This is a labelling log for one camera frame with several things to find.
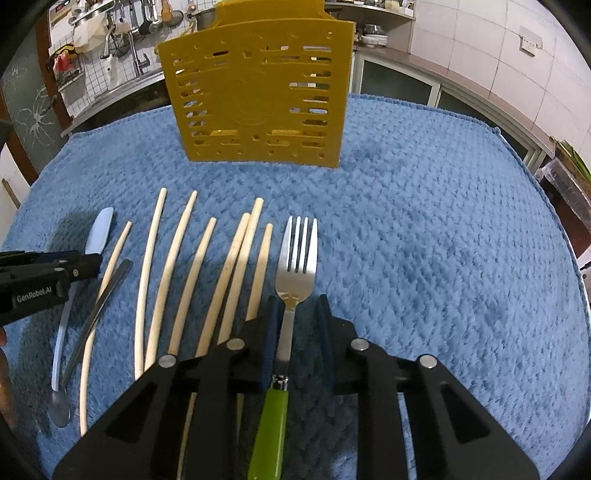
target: blue towel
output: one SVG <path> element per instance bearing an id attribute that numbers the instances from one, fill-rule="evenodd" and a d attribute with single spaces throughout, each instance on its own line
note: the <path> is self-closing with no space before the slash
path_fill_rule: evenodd
<path id="1" fill-rule="evenodd" d="M 311 315 L 327 293 L 334 314 L 390 354 L 432 353 L 535 462 L 543 478 L 564 459 L 589 411 L 589 317 L 576 262 L 549 202 L 515 153 L 476 120 L 369 96 L 348 100 L 340 167 L 191 163 L 170 108 L 72 136 L 18 211 L 4 249 L 83 249 L 96 214 L 116 212 L 109 258 L 127 220 L 121 258 L 134 266 L 98 326 L 90 370 L 92 424 L 133 379 L 139 272 L 160 187 L 168 196 L 148 292 L 146 338 L 174 230 L 191 190 L 199 196 L 178 256 L 159 355 L 193 254 L 211 216 L 219 219 L 189 311 L 182 359 L 194 354 L 220 268 L 242 212 L 265 199 L 235 327 L 243 321 L 263 225 L 275 225 L 264 294 L 273 291 L 288 215 L 319 220 L 313 297 L 297 313 L 284 480 L 352 480 L 356 400 L 332 397 L 322 381 Z M 64 361 L 96 297 L 85 283 L 74 303 Z M 19 440 L 51 474 L 79 438 L 48 418 L 50 367 L 61 308 L 7 328 Z M 246 402 L 244 471 L 260 413 Z"/>

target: faucet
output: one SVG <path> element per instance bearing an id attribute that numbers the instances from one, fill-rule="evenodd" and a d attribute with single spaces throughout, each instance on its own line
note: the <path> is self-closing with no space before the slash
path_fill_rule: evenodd
<path id="1" fill-rule="evenodd" d="M 111 54 L 109 52 L 109 38 L 111 37 L 111 35 L 113 34 L 114 31 L 115 31 L 115 25 L 112 25 L 107 30 L 107 35 L 105 35 L 105 48 L 103 49 L 103 53 L 100 55 L 101 60 L 108 59 L 111 56 Z"/>
<path id="2" fill-rule="evenodd" d="M 129 35 L 129 44 L 131 45 L 131 54 L 134 56 L 134 72 L 135 76 L 139 77 L 144 74 L 144 68 L 150 65 L 150 59 L 144 53 L 144 59 L 140 61 L 138 57 L 138 51 L 135 49 L 134 35 L 130 31 L 127 32 Z"/>

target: wooden chopstick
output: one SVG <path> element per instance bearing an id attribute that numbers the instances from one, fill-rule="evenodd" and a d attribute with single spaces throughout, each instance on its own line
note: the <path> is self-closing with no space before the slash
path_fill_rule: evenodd
<path id="1" fill-rule="evenodd" d="M 255 319 L 258 316 L 259 305 L 261 304 L 262 287 L 265 283 L 265 273 L 267 272 L 267 263 L 269 261 L 269 250 L 271 249 L 271 236 L 273 234 L 273 224 L 268 223 L 265 227 L 265 234 L 262 237 L 261 250 L 256 260 L 255 275 L 252 280 L 251 296 L 248 299 L 248 308 L 246 309 L 246 321 Z M 239 393 L 236 396 L 236 437 L 240 435 L 240 426 L 242 424 L 242 411 L 244 409 L 244 394 Z"/>
<path id="2" fill-rule="evenodd" d="M 240 291 L 242 290 L 242 282 L 244 281 L 244 273 L 248 265 L 248 257 L 251 254 L 252 242 L 255 238 L 256 226 L 258 225 L 259 217 L 261 216 L 263 199 L 257 198 L 254 207 L 252 208 L 251 218 L 248 221 L 244 241 L 240 248 L 238 262 L 236 263 L 236 270 L 232 277 L 232 284 L 230 285 L 230 292 L 226 300 L 226 308 L 222 317 L 222 324 L 217 335 L 217 344 L 227 342 L 232 334 L 232 327 L 234 325 L 234 317 L 236 315 L 236 307 L 238 306 L 238 299 L 240 298 Z"/>
<path id="3" fill-rule="evenodd" d="M 238 228 L 236 229 L 236 233 L 234 234 L 234 238 L 232 239 L 230 250 L 226 256 L 226 261 L 222 267 L 222 272 L 220 273 L 219 279 L 217 281 L 216 289 L 213 292 L 212 302 L 209 305 L 209 310 L 207 311 L 207 315 L 205 317 L 205 323 L 203 324 L 203 329 L 199 337 L 199 343 L 197 345 L 195 357 L 203 356 L 207 354 L 207 351 L 209 350 L 209 345 L 212 341 L 213 330 L 216 326 L 217 316 L 219 315 L 220 308 L 222 307 L 223 298 L 226 294 L 228 283 L 230 282 L 230 275 L 232 275 L 232 270 L 236 264 L 238 252 L 240 250 L 240 246 L 242 245 L 250 217 L 251 216 L 249 213 L 244 213 L 242 215 L 240 223 L 238 224 Z M 192 393 L 191 398 L 189 399 L 189 407 L 187 408 L 187 416 L 185 417 L 185 424 L 183 427 L 183 437 L 181 438 L 181 448 L 178 455 L 177 480 L 181 480 L 183 477 L 184 454 L 185 449 L 187 448 L 187 439 L 189 438 L 189 428 L 191 427 L 191 420 L 193 419 L 196 398 L 197 394 Z"/>
<path id="4" fill-rule="evenodd" d="M 148 346 L 146 348 L 146 360 L 144 369 L 147 370 L 156 362 L 156 354 L 158 352 L 158 340 L 160 339 L 160 329 L 162 327 L 162 318 L 164 316 L 164 307 L 166 306 L 166 299 L 168 297 L 168 289 L 170 288 L 170 281 L 173 277 L 174 264 L 177 261 L 178 251 L 181 248 L 183 236 L 187 225 L 189 224 L 189 218 L 191 217 L 191 211 L 197 198 L 197 192 L 194 190 L 189 197 L 187 206 L 181 219 L 178 223 L 177 230 L 174 233 L 173 242 L 170 245 L 166 263 L 164 264 L 164 271 L 162 272 L 162 278 L 160 279 L 160 285 L 158 286 L 158 293 L 156 294 L 156 302 L 154 305 L 154 313 L 152 315 L 152 323 L 150 324 L 150 336 L 148 337 Z"/>
<path id="5" fill-rule="evenodd" d="M 146 312 L 146 298 L 148 296 L 148 282 L 150 280 L 150 268 L 152 266 L 152 257 L 154 256 L 154 245 L 156 244 L 156 235 L 158 234 L 158 226 L 160 224 L 160 217 L 164 209 L 164 200 L 166 199 L 166 189 L 160 189 L 156 208 L 154 209 L 154 216 L 152 217 L 152 224 L 150 225 L 150 232 L 148 233 L 148 241 L 144 252 L 144 263 L 142 264 L 142 272 L 139 277 L 138 290 L 138 304 L 135 309 L 135 337 L 134 337 L 134 374 L 137 380 L 144 373 L 144 325 Z"/>
<path id="6" fill-rule="evenodd" d="M 205 253 L 212 237 L 213 228 L 216 226 L 216 221 L 217 220 L 215 218 L 209 219 L 209 223 L 203 232 L 203 237 L 199 243 L 197 252 L 195 252 L 191 269 L 187 275 L 187 281 L 185 282 L 181 301 L 178 304 L 177 316 L 174 319 L 173 332 L 170 337 L 170 344 L 168 346 L 168 353 L 170 355 L 178 355 L 178 349 L 181 345 L 181 338 L 183 336 L 184 324 L 185 320 L 187 319 L 187 312 L 189 311 L 189 305 L 191 303 L 191 298 L 193 297 L 193 290 L 195 289 L 195 284 L 197 283 L 197 279 L 199 277 L 199 271 L 201 270 L 201 265 L 205 259 Z"/>
<path id="7" fill-rule="evenodd" d="M 256 260 L 255 275 L 252 279 L 251 296 L 248 299 L 248 308 L 246 309 L 246 319 L 255 319 L 258 315 L 259 305 L 261 304 L 262 287 L 265 283 L 265 273 L 267 272 L 267 263 L 269 261 L 269 250 L 271 249 L 271 236 L 273 234 L 273 224 L 268 223 L 265 226 L 265 233 L 262 237 L 261 250 Z"/>
<path id="8" fill-rule="evenodd" d="M 103 294 L 103 291 L 105 290 L 105 288 L 111 280 L 111 277 L 115 270 L 115 266 L 117 265 L 117 260 L 121 255 L 123 245 L 125 244 L 125 240 L 127 240 L 127 236 L 129 235 L 129 230 L 131 230 L 131 225 L 131 222 L 127 222 L 125 224 L 123 232 L 121 232 L 121 235 L 119 236 L 119 239 L 115 244 L 115 248 L 113 249 L 113 253 L 111 254 L 111 258 L 109 259 L 109 263 L 107 264 L 107 268 L 105 270 L 105 275 L 103 276 L 103 280 L 100 283 L 99 294 L 97 295 L 97 299 Z M 96 328 L 94 328 L 88 336 L 88 340 L 86 341 L 84 347 L 84 357 L 82 358 L 82 373 L 80 374 L 80 435 L 82 436 L 84 436 L 88 431 L 88 375 L 90 372 L 90 357 L 92 356 L 92 345 L 95 341 L 95 334 Z"/>

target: fork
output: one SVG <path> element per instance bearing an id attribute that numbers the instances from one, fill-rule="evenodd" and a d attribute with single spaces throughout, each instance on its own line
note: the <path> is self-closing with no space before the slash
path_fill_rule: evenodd
<path id="1" fill-rule="evenodd" d="M 304 218 L 301 245 L 298 245 L 301 217 L 298 217 L 295 222 L 293 249 L 291 248 L 292 217 L 287 221 L 281 243 L 277 275 L 275 276 L 275 290 L 285 303 L 285 312 L 277 342 L 271 386 L 265 395 L 265 404 L 248 469 L 248 480 L 279 480 L 281 477 L 287 420 L 291 341 L 296 308 L 312 293 L 318 258 L 318 223 L 316 219 L 312 221 L 312 232 L 308 246 L 306 245 L 308 218 Z"/>

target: kitchen utensil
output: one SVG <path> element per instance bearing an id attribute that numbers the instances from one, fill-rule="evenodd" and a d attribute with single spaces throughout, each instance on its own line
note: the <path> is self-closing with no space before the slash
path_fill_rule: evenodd
<path id="1" fill-rule="evenodd" d="M 318 224 L 316 219 L 312 221 L 312 232 L 308 248 L 306 248 L 308 219 L 304 219 L 301 247 L 298 250 L 300 221 L 301 218 L 298 217 L 295 223 L 293 253 L 290 255 L 292 217 L 287 222 L 281 244 L 277 276 L 275 277 L 275 290 L 285 303 L 285 313 L 283 314 L 283 323 L 277 343 L 277 353 L 275 354 L 273 380 L 271 388 L 267 390 L 265 396 L 265 404 L 256 433 L 255 446 L 252 450 L 251 464 L 248 469 L 248 480 L 279 480 L 281 478 L 294 319 L 298 304 L 307 299 L 314 288 L 318 256 Z"/>
<path id="2" fill-rule="evenodd" d="M 150 25 L 152 21 L 148 19 L 146 15 L 146 5 L 145 0 L 140 0 L 142 5 L 142 18 L 144 19 L 143 23 L 139 26 L 138 32 L 142 36 L 146 36 L 150 34 Z"/>
<path id="3" fill-rule="evenodd" d="M 109 238 L 109 230 L 111 229 L 111 222 L 113 220 L 113 209 L 111 207 L 105 208 L 97 215 L 88 238 L 86 239 L 85 254 L 101 254 L 107 239 Z M 53 366 L 51 368 L 51 389 L 53 391 L 59 390 L 60 372 L 61 372 L 61 353 L 64 349 L 64 339 L 66 338 L 66 329 L 68 321 L 70 320 L 70 312 L 72 310 L 72 303 L 76 296 L 79 282 L 74 282 L 70 286 L 68 292 L 68 301 L 64 305 L 61 313 L 60 326 L 57 329 L 56 347 L 53 352 Z"/>
<path id="4" fill-rule="evenodd" d="M 113 10 L 115 5 L 115 0 L 103 0 L 92 5 L 87 3 L 88 8 L 76 16 L 73 23 L 74 27 L 78 27 L 94 17 L 101 16 L 101 14 Z"/>
<path id="5" fill-rule="evenodd" d="M 170 355 L 178 356 L 178 349 L 181 345 L 181 338 L 183 337 L 183 329 L 187 319 L 187 313 L 189 312 L 189 305 L 191 303 L 191 298 L 193 297 L 195 285 L 199 277 L 201 266 L 203 265 L 203 260 L 205 259 L 205 253 L 207 252 L 209 241 L 212 238 L 213 229 L 216 226 L 216 222 L 216 218 L 212 217 L 209 219 L 207 227 L 203 232 L 203 237 L 199 242 L 199 247 L 197 247 L 197 251 L 193 257 L 193 263 L 191 263 L 191 269 L 187 275 L 187 281 L 185 282 L 185 286 L 183 288 L 181 301 L 178 304 L 177 316 L 174 318 L 173 332 L 170 335 L 170 343 L 168 344 L 168 353 Z"/>
<path id="6" fill-rule="evenodd" d="M 246 228 L 248 227 L 248 221 L 250 217 L 250 213 L 244 213 L 240 219 L 240 222 L 238 223 L 238 228 L 236 229 L 236 233 L 234 234 L 234 238 L 230 244 L 230 250 L 228 251 L 222 267 L 222 272 L 217 279 L 216 289 L 213 291 L 212 302 L 209 304 L 209 308 L 205 316 L 205 322 L 203 323 L 203 329 L 201 330 L 195 357 L 205 356 L 209 350 L 209 345 L 212 341 L 217 317 L 220 313 L 220 309 L 222 308 L 223 298 L 226 295 L 226 289 L 228 288 L 228 283 L 230 283 L 230 276 L 232 275 L 232 270 L 234 270 L 234 265 L 236 264 L 236 259 L 238 258 L 240 245 L 242 244 L 242 240 L 246 234 Z M 181 447 L 179 450 L 180 453 L 178 456 L 177 479 L 181 478 L 181 473 L 183 470 L 184 453 L 187 447 L 189 428 L 191 426 L 191 419 L 193 418 L 196 399 L 197 395 L 195 394 L 192 394 L 189 399 L 183 435 L 181 437 Z"/>
<path id="7" fill-rule="evenodd" d="M 111 253 L 111 258 L 109 259 L 109 263 L 107 264 L 107 268 L 105 270 L 105 275 L 103 276 L 103 280 L 100 283 L 99 295 L 102 295 L 107 287 L 107 284 L 111 280 L 111 275 L 115 270 L 115 265 L 117 264 L 117 260 L 119 259 L 119 255 L 121 254 L 121 250 L 123 250 L 123 245 L 125 244 L 125 240 L 129 235 L 129 230 L 131 230 L 131 222 L 127 222 L 125 227 L 123 228 L 123 232 L 119 236 L 117 243 L 115 244 L 115 248 L 113 249 L 113 253 Z M 95 341 L 95 334 L 96 330 L 92 329 L 88 340 L 84 346 L 84 357 L 82 358 L 82 371 L 80 372 L 80 397 L 79 397 L 79 410 L 80 410 L 80 434 L 84 435 L 88 430 L 88 419 L 86 417 L 86 401 L 88 398 L 88 375 L 90 372 L 90 357 L 92 356 L 92 345 Z"/>
<path id="8" fill-rule="evenodd" d="M 82 327 L 82 331 L 80 332 L 80 336 L 76 341 L 74 346 L 74 350 L 72 352 L 72 356 L 66 366 L 66 370 L 64 371 L 64 376 L 61 379 L 58 391 L 51 391 L 51 401 L 49 405 L 49 416 L 51 421 L 58 427 L 63 428 L 70 422 L 70 418 L 72 417 L 72 408 L 70 406 L 70 398 L 68 397 L 67 387 L 68 383 L 70 382 L 70 377 L 74 372 L 78 361 L 80 360 L 80 355 L 82 354 L 82 350 L 88 340 L 90 333 L 95 328 L 97 322 L 99 321 L 100 313 L 103 310 L 107 300 L 113 293 L 115 287 L 125 278 L 129 268 L 131 267 L 131 260 L 125 259 L 121 262 L 121 265 L 115 271 L 115 275 L 111 278 L 109 284 L 105 288 L 105 291 L 100 296 L 99 300 L 96 302 L 94 308 L 90 312 L 90 315 Z"/>
<path id="9" fill-rule="evenodd" d="M 238 297 L 242 290 L 242 282 L 244 281 L 244 274 L 246 273 L 246 266 L 248 265 L 248 257 L 251 255 L 252 242 L 255 238 L 256 226 L 258 225 L 259 217 L 263 199 L 257 198 L 254 207 L 252 208 L 251 217 L 248 221 L 248 227 L 242 246 L 240 247 L 240 254 L 238 255 L 238 262 L 234 269 L 232 276 L 232 284 L 228 292 L 228 299 L 226 300 L 226 308 L 223 312 L 222 324 L 220 325 L 219 333 L 217 334 L 217 344 L 227 342 L 232 334 L 232 327 L 234 325 L 234 317 L 236 316 L 236 307 L 238 306 Z"/>
<path id="10" fill-rule="evenodd" d="M 366 35 L 383 35 L 384 29 L 380 25 L 373 25 L 371 23 L 365 24 L 363 33 Z"/>
<path id="11" fill-rule="evenodd" d="M 197 10 L 197 4 L 194 2 L 194 0 L 189 0 L 189 3 L 187 4 L 187 18 L 194 17 L 197 13 Z"/>
<path id="12" fill-rule="evenodd" d="M 256 259 L 255 274 L 252 277 L 251 296 L 248 298 L 248 307 L 246 308 L 246 321 L 256 318 L 258 307 L 261 302 L 262 286 L 265 282 L 265 272 L 269 261 L 269 250 L 271 248 L 271 236 L 273 234 L 273 224 L 268 223 L 265 226 L 265 233 L 262 237 L 261 249 Z"/>
<path id="13" fill-rule="evenodd" d="M 146 312 L 146 298 L 148 297 L 148 282 L 150 280 L 150 268 L 152 267 L 152 258 L 154 256 L 154 245 L 156 244 L 156 234 L 160 225 L 160 217 L 164 209 L 167 190 L 160 189 L 152 223 L 148 232 L 148 241 L 144 251 L 144 261 L 142 271 L 139 276 L 138 303 L 135 308 L 135 336 L 134 336 L 134 373 L 137 380 L 144 374 L 144 324 Z"/>
<path id="14" fill-rule="evenodd" d="M 184 13 L 180 10 L 173 10 L 172 11 L 172 19 L 170 22 L 164 22 L 168 28 L 175 28 L 178 27 L 184 20 Z"/>
<path id="15" fill-rule="evenodd" d="M 216 8 L 211 7 L 207 10 L 197 12 L 194 14 L 194 17 L 197 19 L 197 30 L 205 30 L 216 21 Z"/>
<path id="16" fill-rule="evenodd" d="M 164 23 L 170 23 L 173 20 L 173 8 L 170 6 L 170 2 L 168 0 L 162 0 L 160 18 L 162 18 Z"/>
<path id="17" fill-rule="evenodd" d="M 152 8 L 152 24 L 150 25 L 150 33 L 156 34 L 164 28 L 162 19 L 158 16 L 158 9 L 156 7 L 156 0 L 148 0 Z"/>
<path id="18" fill-rule="evenodd" d="M 135 13 L 135 7 L 134 7 L 133 1 L 129 2 L 129 21 L 131 22 L 131 30 L 132 31 L 139 29 L 138 16 Z"/>
<path id="19" fill-rule="evenodd" d="M 185 206 L 181 219 L 178 223 L 177 229 L 174 233 L 170 250 L 164 263 L 164 271 L 158 286 L 158 293 L 156 294 L 156 301 L 154 304 L 154 313 L 152 315 L 152 323 L 150 324 L 150 336 L 148 337 L 148 346 L 146 347 L 146 360 L 144 370 L 150 368 L 156 362 L 156 353 L 158 351 L 158 340 L 160 339 L 160 327 L 162 326 L 162 318 L 164 317 L 164 307 L 166 306 L 166 299 L 168 298 L 168 289 L 170 288 L 170 281 L 173 278 L 174 264 L 177 261 L 178 252 L 181 248 L 183 236 L 189 219 L 191 218 L 191 211 L 197 199 L 197 192 L 193 190 L 189 201 Z"/>
<path id="20" fill-rule="evenodd" d="M 248 307 L 246 308 L 245 321 L 255 319 L 258 316 L 259 305 L 261 304 L 262 287 L 263 283 L 265 283 L 265 273 L 267 273 L 267 263 L 269 261 L 272 234 L 273 224 L 268 223 L 265 226 L 265 233 L 262 237 L 261 249 L 259 250 L 258 258 L 256 259 L 255 274 L 252 277 L 251 296 L 248 298 Z M 240 436 L 243 407 L 244 395 L 239 393 L 236 397 L 236 439 L 238 439 Z"/>

